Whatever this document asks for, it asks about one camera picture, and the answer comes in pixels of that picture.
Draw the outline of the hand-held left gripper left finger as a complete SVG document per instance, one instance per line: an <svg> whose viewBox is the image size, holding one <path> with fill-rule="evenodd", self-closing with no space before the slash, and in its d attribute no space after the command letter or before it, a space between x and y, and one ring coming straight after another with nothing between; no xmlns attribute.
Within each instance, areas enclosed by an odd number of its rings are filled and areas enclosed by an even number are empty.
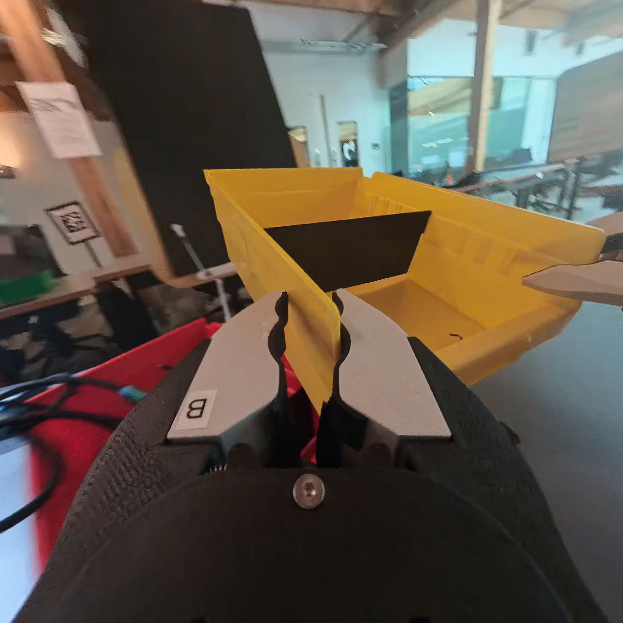
<svg viewBox="0 0 623 623"><path fill-rule="evenodd" d="M274 291L213 335L169 442L272 442L286 410L288 294Z"/></svg>

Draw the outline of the red plastic bin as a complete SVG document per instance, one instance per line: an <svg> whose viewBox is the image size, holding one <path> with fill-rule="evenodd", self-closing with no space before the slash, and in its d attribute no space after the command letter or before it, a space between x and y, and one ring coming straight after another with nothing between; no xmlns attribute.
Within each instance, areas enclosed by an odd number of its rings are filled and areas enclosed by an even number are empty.
<svg viewBox="0 0 623 623"><path fill-rule="evenodd" d="M151 391L167 371L191 352L202 339L211 338L219 323L194 320L147 343L123 352L82 373L117 386ZM103 388L82 388L64 407L72 411L125 417L130 404ZM36 570L42 571L69 511L70 502L111 432L106 427L72 420L48 420L34 429L34 435L57 451L64 463L63 477L51 498L35 512Z"/></svg>

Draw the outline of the handwritten whiteboard on stand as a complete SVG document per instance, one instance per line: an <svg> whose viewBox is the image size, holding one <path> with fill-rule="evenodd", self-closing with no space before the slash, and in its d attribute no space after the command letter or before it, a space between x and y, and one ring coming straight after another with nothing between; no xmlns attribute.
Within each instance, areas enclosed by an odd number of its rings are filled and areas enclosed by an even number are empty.
<svg viewBox="0 0 623 623"><path fill-rule="evenodd" d="M623 53L568 69L557 80L548 163L620 151Z"/></svg>

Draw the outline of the black flat panel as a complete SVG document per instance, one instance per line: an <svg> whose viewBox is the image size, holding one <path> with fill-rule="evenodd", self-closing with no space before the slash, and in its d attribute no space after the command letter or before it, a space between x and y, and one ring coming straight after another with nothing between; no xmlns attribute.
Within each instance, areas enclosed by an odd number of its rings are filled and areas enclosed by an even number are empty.
<svg viewBox="0 0 623 623"><path fill-rule="evenodd" d="M283 224L267 235L323 292L408 271L432 211Z"/></svg>

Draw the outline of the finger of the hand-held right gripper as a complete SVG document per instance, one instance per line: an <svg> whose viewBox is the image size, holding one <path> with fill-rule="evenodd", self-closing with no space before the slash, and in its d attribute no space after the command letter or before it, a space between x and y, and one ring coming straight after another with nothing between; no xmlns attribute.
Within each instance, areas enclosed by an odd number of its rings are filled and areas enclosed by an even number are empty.
<svg viewBox="0 0 623 623"><path fill-rule="evenodd" d="M521 283L561 298L623 304L623 263L615 260L557 264L524 276Z"/></svg>

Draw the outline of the black board with wooden frame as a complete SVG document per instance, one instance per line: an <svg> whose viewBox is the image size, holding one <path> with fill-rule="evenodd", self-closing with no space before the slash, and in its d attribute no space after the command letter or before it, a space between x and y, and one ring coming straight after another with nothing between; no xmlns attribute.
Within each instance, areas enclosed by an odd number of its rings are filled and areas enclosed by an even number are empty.
<svg viewBox="0 0 623 623"><path fill-rule="evenodd" d="M227 261L205 169L295 167L247 8L202 1L76 1L89 66L111 107L173 276Z"/></svg>

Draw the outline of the wooden support post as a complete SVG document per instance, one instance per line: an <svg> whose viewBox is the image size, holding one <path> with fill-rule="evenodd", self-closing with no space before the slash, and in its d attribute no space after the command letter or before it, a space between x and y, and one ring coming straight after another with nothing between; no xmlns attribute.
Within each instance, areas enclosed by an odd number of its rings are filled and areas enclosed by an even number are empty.
<svg viewBox="0 0 623 623"><path fill-rule="evenodd" d="M467 175L482 172L486 158L488 119L493 89L493 56L496 28L501 17L501 0L477 1L477 31L474 70L471 79L471 108L467 122Z"/></svg>

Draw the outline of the yellow plastic bin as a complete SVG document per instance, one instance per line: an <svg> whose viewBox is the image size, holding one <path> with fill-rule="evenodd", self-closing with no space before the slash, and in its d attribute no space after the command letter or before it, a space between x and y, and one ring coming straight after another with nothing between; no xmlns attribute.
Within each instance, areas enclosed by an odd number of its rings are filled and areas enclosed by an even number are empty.
<svg viewBox="0 0 623 623"><path fill-rule="evenodd" d="M254 301L288 292L285 355L320 413L339 355L339 313L267 235L273 226L432 211L408 271L346 288L471 385L557 336L579 301L521 279L596 260L601 229L357 167L213 169L205 180L229 258Z"/></svg>

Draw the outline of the wooden workbench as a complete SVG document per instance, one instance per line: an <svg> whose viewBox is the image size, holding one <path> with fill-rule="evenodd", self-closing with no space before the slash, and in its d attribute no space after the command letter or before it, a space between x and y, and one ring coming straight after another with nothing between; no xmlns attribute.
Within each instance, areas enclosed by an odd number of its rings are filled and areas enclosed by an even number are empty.
<svg viewBox="0 0 623 623"><path fill-rule="evenodd" d="M25 302L3 307L0 310L0 319L4 320L20 314L32 314L41 308L58 305L67 301L76 301L83 296L97 294L98 285L101 283L113 282L128 276L135 276L150 270L150 264L141 257L117 258L114 263L103 269L58 277L50 292Z"/></svg>

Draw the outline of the white door with window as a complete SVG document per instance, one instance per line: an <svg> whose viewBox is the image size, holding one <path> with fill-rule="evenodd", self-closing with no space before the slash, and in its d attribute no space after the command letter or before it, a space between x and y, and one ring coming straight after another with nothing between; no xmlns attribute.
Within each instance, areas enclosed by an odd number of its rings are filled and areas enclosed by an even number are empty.
<svg viewBox="0 0 623 623"><path fill-rule="evenodd" d="M324 94L319 95L322 136L329 167L358 167L358 125L355 120L330 123Z"/></svg>

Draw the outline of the white paper notice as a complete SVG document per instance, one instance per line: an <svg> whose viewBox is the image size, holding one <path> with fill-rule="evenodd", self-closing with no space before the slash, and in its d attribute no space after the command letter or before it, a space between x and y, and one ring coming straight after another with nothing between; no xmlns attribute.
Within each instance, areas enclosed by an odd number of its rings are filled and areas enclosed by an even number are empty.
<svg viewBox="0 0 623 623"><path fill-rule="evenodd" d="M103 155L89 117L72 83L16 82L16 86L54 158Z"/></svg>

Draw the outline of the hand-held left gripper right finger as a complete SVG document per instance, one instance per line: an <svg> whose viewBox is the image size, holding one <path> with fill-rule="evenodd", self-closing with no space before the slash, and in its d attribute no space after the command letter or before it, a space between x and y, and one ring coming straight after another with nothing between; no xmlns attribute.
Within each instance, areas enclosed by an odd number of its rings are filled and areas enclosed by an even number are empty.
<svg viewBox="0 0 623 623"><path fill-rule="evenodd" d="M348 442L449 440L451 430L408 342L388 316L336 289L345 352L335 368L333 398L363 432Z"/></svg>

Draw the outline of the wooden office desk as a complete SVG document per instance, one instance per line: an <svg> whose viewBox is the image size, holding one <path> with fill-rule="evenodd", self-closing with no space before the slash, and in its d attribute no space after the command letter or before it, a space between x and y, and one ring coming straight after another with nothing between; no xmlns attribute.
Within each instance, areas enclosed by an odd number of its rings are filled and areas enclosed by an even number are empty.
<svg viewBox="0 0 623 623"><path fill-rule="evenodd" d="M582 160L504 167L463 176L448 189L523 210L571 219Z"/></svg>

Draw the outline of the green plastic bin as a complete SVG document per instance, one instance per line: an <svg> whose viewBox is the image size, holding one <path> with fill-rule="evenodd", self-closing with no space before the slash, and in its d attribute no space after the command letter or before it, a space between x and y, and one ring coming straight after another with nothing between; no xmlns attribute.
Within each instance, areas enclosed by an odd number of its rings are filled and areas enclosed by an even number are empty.
<svg viewBox="0 0 623 623"><path fill-rule="evenodd" d="M0 280L0 304L13 305L50 292L54 288L53 270L39 270L23 277Z"/></svg>

